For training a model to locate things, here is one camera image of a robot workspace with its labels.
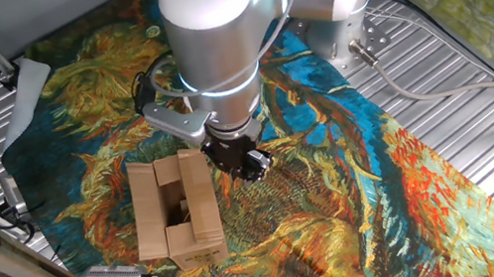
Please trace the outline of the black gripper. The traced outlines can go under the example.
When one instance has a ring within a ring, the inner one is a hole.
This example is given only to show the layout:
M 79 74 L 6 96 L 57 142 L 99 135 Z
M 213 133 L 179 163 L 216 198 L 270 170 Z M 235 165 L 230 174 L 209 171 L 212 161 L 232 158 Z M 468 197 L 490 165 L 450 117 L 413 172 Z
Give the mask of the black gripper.
M 200 151 L 210 158 L 216 168 L 233 179 L 255 183 L 262 180 L 273 162 L 269 152 L 257 147 L 261 132 L 260 124 L 228 131 L 210 131 Z

